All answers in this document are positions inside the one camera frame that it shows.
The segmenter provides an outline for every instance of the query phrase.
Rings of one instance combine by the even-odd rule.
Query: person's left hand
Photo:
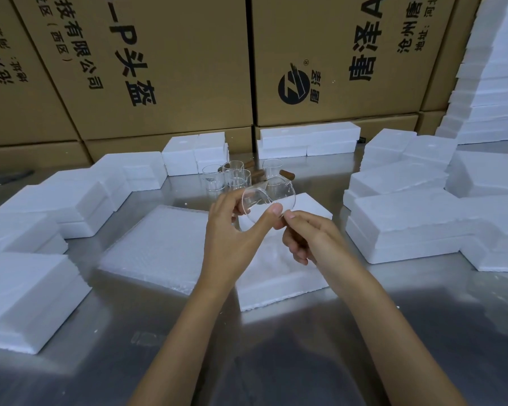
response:
[[[238,231],[234,215],[243,215],[244,190],[222,194],[211,205],[205,233],[205,251],[198,287],[207,287],[226,296],[249,266],[267,232],[277,225],[282,205],[271,205],[248,231]]]

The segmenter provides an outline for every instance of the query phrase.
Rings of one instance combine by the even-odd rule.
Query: forearm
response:
[[[386,291],[354,261],[336,293],[358,323],[391,404],[466,405]]]
[[[224,293],[197,286],[128,403],[187,406],[192,401]]]

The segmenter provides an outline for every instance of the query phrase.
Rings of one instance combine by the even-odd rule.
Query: reflective table surface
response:
[[[459,149],[508,153],[508,141]],[[362,154],[359,145],[355,154],[284,160],[296,174],[297,193],[307,192],[330,210],[343,232],[349,211],[342,194]],[[246,162],[251,154],[237,158]],[[0,186],[0,204],[52,173]],[[169,177],[159,191],[133,193],[96,236],[69,240],[68,256],[93,290],[40,354],[0,350],[0,406],[125,404],[186,298],[102,272],[99,259],[155,206],[207,211],[215,196],[198,175]],[[363,262],[471,405],[508,406],[508,273],[477,272],[459,253]],[[326,288],[243,314],[231,293],[193,404],[389,403],[351,314]]]

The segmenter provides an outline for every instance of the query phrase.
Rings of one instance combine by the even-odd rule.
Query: cardboard box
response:
[[[13,5],[0,0],[0,145],[78,139]]]
[[[470,30],[481,0],[456,0],[442,46],[434,64],[422,111],[445,110],[457,82]]]
[[[0,147],[0,171],[83,168],[91,164],[92,160],[81,142]]]
[[[252,0],[256,124],[419,111],[453,5]]]
[[[115,138],[109,140],[86,141],[88,152],[96,162],[106,154],[162,151],[171,137],[179,135],[194,135],[224,131],[226,142],[231,154],[252,152],[252,127],[220,129],[211,131],[197,131],[193,133],[149,135],[144,137]]]
[[[245,0],[14,2],[84,140],[252,124]]]
[[[416,131],[418,135],[434,135],[444,115],[446,115],[446,111],[420,112],[418,124],[414,131]]]
[[[372,117],[372,118],[355,118],[352,120],[340,120],[350,121],[361,128],[361,138],[365,138],[366,141],[370,141],[384,128],[391,129],[402,129],[405,131],[413,131],[414,127],[418,123],[417,114],[407,115],[394,115],[390,117]],[[260,127],[254,128],[254,133],[257,140],[260,140]]]

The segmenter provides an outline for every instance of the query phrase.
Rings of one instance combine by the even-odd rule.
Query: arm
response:
[[[233,214],[242,213],[242,194],[221,195],[211,206],[198,283],[129,406],[190,405],[218,313],[282,213],[282,205],[274,204],[248,231],[237,231],[231,224]]]
[[[348,305],[393,406],[463,405],[461,393],[433,359],[370,272],[347,251],[328,219],[287,211],[283,242],[303,264],[311,259]]]

